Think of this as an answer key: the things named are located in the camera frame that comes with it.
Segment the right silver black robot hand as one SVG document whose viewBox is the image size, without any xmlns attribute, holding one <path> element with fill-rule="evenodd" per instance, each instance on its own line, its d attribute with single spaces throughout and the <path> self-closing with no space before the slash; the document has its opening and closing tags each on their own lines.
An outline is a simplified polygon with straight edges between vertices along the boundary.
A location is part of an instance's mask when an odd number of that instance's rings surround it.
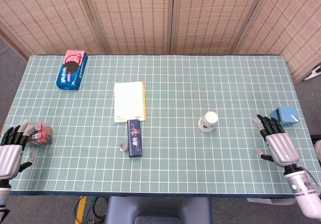
<svg viewBox="0 0 321 224">
<path fill-rule="evenodd" d="M 270 154 L 267 155 L 256 147 L 255 152 L 259 158 L 274 162 L 279 167 L 298 163 L 298 151 L 277 119 L 257 115 L 256 118 L 252 117 L 251 120 L 259 130 L 270 151 Z"/>
</svg>

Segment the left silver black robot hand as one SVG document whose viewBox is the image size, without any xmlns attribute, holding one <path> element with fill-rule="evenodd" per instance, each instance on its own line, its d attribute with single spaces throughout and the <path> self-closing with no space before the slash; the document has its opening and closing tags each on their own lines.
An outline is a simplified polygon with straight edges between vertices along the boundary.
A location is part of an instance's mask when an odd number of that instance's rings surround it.
<svg viewBox="0 0 321 224">
<path fill-rule="evenodd" d="M 24 120 L 16 127 L 10 127 L 1 140 L 1 180 L 12 180 L 19 172 L 34 164 L 36 151 L 32 150 L 29 159 L 23 163 L 22 155 L 27 141 L 35 128 Z"/>
</svg>

